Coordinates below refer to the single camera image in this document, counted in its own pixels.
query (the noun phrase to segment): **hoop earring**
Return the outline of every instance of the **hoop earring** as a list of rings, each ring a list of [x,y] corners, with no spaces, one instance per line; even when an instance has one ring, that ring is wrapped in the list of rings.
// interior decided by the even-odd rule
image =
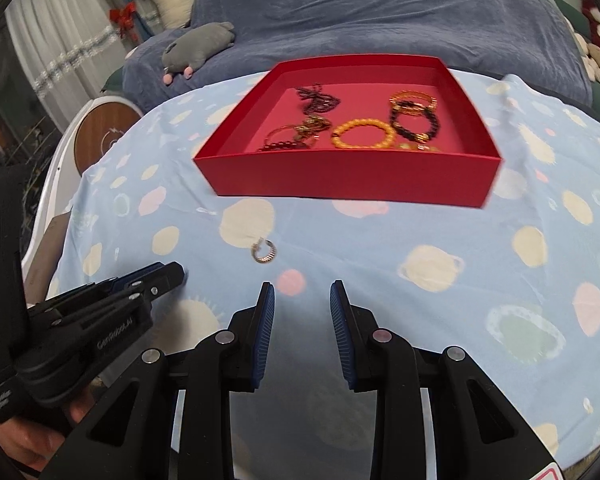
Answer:
[[[260,250],[260,247],[263,242],[268,245],[269,253],[267,253],[265,256],[260,257],[260,256],[258,256],[258,251]],[[265,240],[264,238],[260,238],[260,240],[258,240],[256,243],[254,243],[251,246],[251,256],[259,264],[268,264],[271,260],[273,260],[273,258],[276,257],[277,253],[278,253],[278,251],[276,249],[276,246],[273,244],[273,242],[270,242],[269,240]]]

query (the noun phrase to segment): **white curtain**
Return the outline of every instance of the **white curtain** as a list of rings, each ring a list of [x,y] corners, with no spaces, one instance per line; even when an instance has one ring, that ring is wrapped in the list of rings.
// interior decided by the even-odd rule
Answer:
[[[20,64],[61,131],[125,60],[105,0],[13,0],[5,11]]]
[[[160,18],[160,12],[158,7],[154,4],[153,0],[134,0],[136,3],[136,9],[138,14],[142,17],[144,22],[149,25],[152,33],[157,36],[164,31],[164,25]]]

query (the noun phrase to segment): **red label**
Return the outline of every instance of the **red label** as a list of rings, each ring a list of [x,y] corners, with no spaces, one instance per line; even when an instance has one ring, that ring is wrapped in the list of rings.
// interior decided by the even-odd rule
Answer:
[[[530,480],[563,480],[563,478],[557,463],[552,462]]]

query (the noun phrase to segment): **gray stuffed animal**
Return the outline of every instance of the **gray stuffed animal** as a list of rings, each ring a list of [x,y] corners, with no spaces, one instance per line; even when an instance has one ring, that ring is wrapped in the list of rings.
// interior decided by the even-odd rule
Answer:
[[[202,67],[207,59],[234,46],[234,26],[229,22],[207,23],[194,28],[171,43],[162,54],[165,85],[173,82],[173,74],[184,73],[186,79]]]

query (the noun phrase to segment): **finger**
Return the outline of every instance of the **finger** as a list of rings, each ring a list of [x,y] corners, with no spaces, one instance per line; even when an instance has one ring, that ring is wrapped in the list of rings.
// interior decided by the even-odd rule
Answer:
[[[69,405],[69,414],[75,422],[83,420],[84,416],[89,413],[89,410],[95,404],[95,400],[88,388],[85,388],[80,396],[72,400]]]
[[[9,423],[14,443],[38,455],[52,456],[64,442],[60,433],[31,420],[15,416],[5,422]]]
[[[13,425],[5,427],[5,424],[0,424],[0,447],[3,451],[18,462],[22,462],[33,469],[41,471],[46,465],[47,459],[33,452],[30,449],[24,449],[22,446],[14,442],[13,440]]]

